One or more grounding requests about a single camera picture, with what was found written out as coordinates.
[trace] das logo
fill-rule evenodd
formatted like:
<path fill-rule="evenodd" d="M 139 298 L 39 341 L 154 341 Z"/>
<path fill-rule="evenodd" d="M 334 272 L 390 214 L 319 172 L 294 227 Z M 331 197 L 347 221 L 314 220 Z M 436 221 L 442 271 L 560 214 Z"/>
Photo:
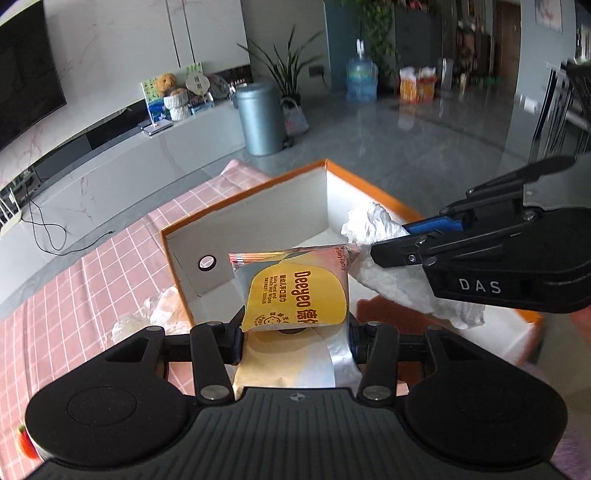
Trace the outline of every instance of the das logo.
<path fill-rule="evenodd" d="M 462 290 L 472 290 L 474 292 L 482 292 L 482 293 L 493 293 L 498 295 L 501 293 L 501 287 L 496 280 L 487 282 L 487 281 L 468 281 L 465 278 L 459 278 L 460 281 L 460 288 Z"/>

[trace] human hand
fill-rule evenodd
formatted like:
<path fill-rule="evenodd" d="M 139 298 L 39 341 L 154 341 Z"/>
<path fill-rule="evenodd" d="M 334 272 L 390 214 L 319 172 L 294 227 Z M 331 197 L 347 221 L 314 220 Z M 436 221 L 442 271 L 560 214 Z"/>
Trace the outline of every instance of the human hand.
<path fill-rule="evenodd" d="M 591 343 L 591 306 L 570 314 L 570 318 L 584 340 Z"/>

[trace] woven basket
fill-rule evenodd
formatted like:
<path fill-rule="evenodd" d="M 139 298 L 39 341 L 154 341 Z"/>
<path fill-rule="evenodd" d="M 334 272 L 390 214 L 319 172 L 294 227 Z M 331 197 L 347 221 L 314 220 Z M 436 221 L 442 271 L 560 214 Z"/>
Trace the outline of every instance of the woven basket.
<path fill-rule="evenodd" d="M 186 90 L 175 95 L 169 95 L 164 97 L 164 106 L 170 110 L 171 108 L 182 107 L 189 101 L 189 94 Z"/>
<path fill-rule="evenodd" d="M 293 105 L 291 108 L 285 105 L 283 106 L 283 118 L 285 119 L 285 130 L 287 131 L 287 135 L 295 137 L 296 135 L 301 135 L 302 133 L 307 132 L 310 128 L 310 124 L 308 123 L 308 120 L 306 120 L 304 111 L 297 102 L 290 97 L 285 97 L 282 101 Z"/>
<path fill-rule="evenodd" d="M 183 105 L 178 108 L 170 109 L 170 119 L 173 122 L 179 122 L 191 116 L 191 110 L 188 105 Z"/>

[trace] gray trash can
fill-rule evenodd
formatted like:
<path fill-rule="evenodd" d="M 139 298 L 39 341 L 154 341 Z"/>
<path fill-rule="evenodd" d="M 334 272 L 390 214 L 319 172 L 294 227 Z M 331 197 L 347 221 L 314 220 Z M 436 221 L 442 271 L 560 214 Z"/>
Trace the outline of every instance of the gray trash can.
<path fill-rule="evenodd" d="M 239 87 L 236 104 L 250 155 L 260 157 L 283 150 L 287 134 L 275 83 L 251 83 Z"/>

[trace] doorway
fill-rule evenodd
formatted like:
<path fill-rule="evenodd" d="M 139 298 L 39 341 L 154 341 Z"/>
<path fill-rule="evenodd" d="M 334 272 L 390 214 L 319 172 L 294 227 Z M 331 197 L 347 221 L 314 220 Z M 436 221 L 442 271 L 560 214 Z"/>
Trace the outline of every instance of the doorway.
<path fill-rule="evenodd" d="M 521 49 L 521 6 L 496 2 L 496 74 L 501 78 L 501 90 L 515 94 Z"/>

